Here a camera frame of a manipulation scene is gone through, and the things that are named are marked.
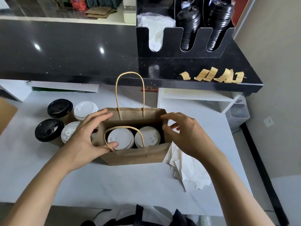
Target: person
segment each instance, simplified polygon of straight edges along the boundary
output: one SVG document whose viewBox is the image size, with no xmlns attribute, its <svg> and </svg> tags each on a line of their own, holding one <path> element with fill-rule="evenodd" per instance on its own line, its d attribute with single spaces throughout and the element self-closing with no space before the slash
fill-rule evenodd
<svg viewBox="0 0 301 226">
<path fill-rule="evenodd" d="M 42 226 L 64 177 L 73 170 L 90 163 L 95 158 L 109 152 L 105 145 L 92 145 L 90 135 L 93 130 L 112 116 L 107 110 L 90 114 L 80 123 L 76 132 L 64 147 L 60 148 L 29 183 L 8 215 L 2 226 Z M 161 118 L 175 121 L 162 128 L 172 141 L 187 155 L 200 161 L 209 173 L 227 225 L 272 226 L 273 223 L 247 190 L 227 157 L 216 147 L 198 122 L 182 113 L 168 113 Z M 109 143 L 111 148 L 117 142 Z M 102 211 L 94 222 L 82 225 L 193 225 L 176 210 L 172 215 L 162 207 L 137 205 L 121 206 L 117 210 Z"/>
</svg>

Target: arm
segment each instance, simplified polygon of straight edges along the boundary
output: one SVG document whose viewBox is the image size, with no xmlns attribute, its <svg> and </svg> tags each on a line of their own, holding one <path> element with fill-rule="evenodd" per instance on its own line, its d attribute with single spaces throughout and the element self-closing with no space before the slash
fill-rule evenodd
<svg viewBox="0 0 301 226">
<path fill-rule="evenodd" d="M 64 147 L 45 164 L 29 183 L 1 226 L 42 226 L 45 224 L 55 194 L 64 177 L 93 159 L 109 152 L 107 146 L 94 147 L 90 135 L 101 121 L 112 116 L 101 110 L 90 114 L 80 123 Z M 109 143 L 112 148 L 117 142 Z"/>
<path fill-rule="evenodd" d="M 240 180 L 227 157 L 195 119 L 182 113 L 169 113 L 161 117 L 176 122 L 171 126 L 164 125 L 164 132 L 171 136 L 184 153 L 196 158 L 207 170 L 228 226 L 274 226 Z"/>
</svg>

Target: forearm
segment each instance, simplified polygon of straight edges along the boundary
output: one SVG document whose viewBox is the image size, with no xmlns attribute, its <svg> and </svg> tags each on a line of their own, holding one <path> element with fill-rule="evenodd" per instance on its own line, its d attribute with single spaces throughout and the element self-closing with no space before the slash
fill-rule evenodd
<svg viewBox="0 0 301 226">
<path fill-rule="evenodd" d="M 66 176 L 64 168 L 51 159 L 29 183 L 1 226 L 42 226 Z"/>
<path fill-rule="evenodd" d="M 213 182 L 227 225 L 274 225 L 222 152 L 212 155 L 203 164 Z"/>
</svg>

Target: yellow tape piece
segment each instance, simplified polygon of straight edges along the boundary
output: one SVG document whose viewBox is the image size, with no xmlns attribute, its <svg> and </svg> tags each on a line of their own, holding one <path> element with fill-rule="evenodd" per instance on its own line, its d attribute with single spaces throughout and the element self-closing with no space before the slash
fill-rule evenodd
<svg viewBox="0 0 301 226">
<path fill-rule="evenodd" d="M 194 77 L 194 80 L 202 81 L 208 73 L 209 73 L 209 70 L 202 69 L 202 71 L 199 73 L 199 75 L 197 77 Z"/>
<path fill-rule="evenodd" d="M 236 72 L 235 75 L 237 75 L 236 80 L 232 81 L 232 83 L 242 83 L 244 72 Z"/>
<path fill-rule="evenodd" d="M 225 69 L 224 73 L 219 78 L 214 78 L 213 80 L 222 83 L 224 80 L 226 80 L 230 76 L 231 72 L 229 69 Z"/>
<path fill-rule="evenodd" d="M 228 78 L 225 80 L 225 83 L 232 83 L 233 81 L 233 76 L 234 76 L 234 72 L 233 69 L 230 70 L 230 75 L 228 76 Z"/>
<path fill-rule="evenodd" d="M 207 75 L 207 77 L 204 78 L 204 81 L 210 82 L 215 77 L 217 71 L 218 70 L 216 68 L 211 67 L 211 70 L 210 70 L 209 74 Z"/>
<path fill-rule="evenodd" d="M 180 74 L 183 77 L 183 80 L 190 80 L 191 77 L 189 76 L 189 74 L 185 71 L 183 73 Z"/>
</svg>

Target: white cup lid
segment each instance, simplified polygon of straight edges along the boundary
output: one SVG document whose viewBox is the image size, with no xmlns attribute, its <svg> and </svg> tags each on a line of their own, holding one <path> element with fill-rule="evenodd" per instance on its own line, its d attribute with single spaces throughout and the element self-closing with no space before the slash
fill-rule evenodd
<svg viewBox="0 0 301 226">
<path fill-rule="evenodd" d="M 62 139 L 63 143 L 66 143 L 70 139 L 70 137 L 75 132 L 75 130 L 79 124 L 80 124 L 79 121 L 75 121 L 75 122 L 71 122 L 71 123 L 67 124 L 64 127 L 64 129 L 62 130 L 62 133 L 61 133 L 61 139 Z"/>
<path fill-rule="evenodd" d="M 115 150 L 122 150 L 131 148 L 131 144 L 134 144 L 134 135 L 127 128 L 114 129 L 108 136 L 108 143 L 118 142 L 119 145 Z"/>
<path fill-rule="evenodd" d="M 83 121 L 89 114 L 98 111 L 98 107 L 93 102 L 80 102 L 74 108 L 74 116 L 77 120 Z"/>
<path fill-rule="evenodd" d="M 145 147 L 155 146 L 160 143 L 161 137 L 157 129 L 151 126 L 146 126 L 139 129 L 139 131 L 143 136 Z M 138 132 L 135 134 L 135 143 L 137 148 L 143 148 L 142 139 Z"/>
</svg>

